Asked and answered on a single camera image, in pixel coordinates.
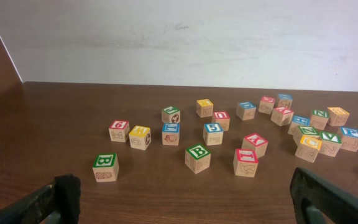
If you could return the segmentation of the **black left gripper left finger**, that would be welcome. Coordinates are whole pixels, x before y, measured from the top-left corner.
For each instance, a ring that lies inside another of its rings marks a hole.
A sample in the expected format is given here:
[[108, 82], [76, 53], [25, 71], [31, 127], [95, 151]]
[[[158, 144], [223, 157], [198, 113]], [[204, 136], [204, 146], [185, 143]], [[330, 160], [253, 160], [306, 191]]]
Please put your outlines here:
[[54, 181], [0, 210], [0, 223], [40, 223], [53, 212], [59, 223], [78, 223], [80, 214], [80, 179], [72, 174]]

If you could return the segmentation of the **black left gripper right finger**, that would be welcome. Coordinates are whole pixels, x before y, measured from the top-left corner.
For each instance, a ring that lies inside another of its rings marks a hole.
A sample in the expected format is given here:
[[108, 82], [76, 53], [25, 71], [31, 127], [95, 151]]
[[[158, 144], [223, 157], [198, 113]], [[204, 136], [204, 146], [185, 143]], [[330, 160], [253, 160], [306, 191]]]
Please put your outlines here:
[[297, 223], [358, 223], [358, 198], [312, 171], [297, 167], [290, 183]]

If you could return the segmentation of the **yellow S block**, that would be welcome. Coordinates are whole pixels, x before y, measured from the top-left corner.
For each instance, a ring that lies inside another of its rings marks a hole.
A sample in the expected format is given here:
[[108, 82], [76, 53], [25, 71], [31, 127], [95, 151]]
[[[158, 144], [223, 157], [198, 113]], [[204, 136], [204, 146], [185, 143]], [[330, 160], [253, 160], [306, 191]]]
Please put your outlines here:
[[344, 126], [350, 116], [350, 113], [341, 107], [328, 107], [330, 126]]

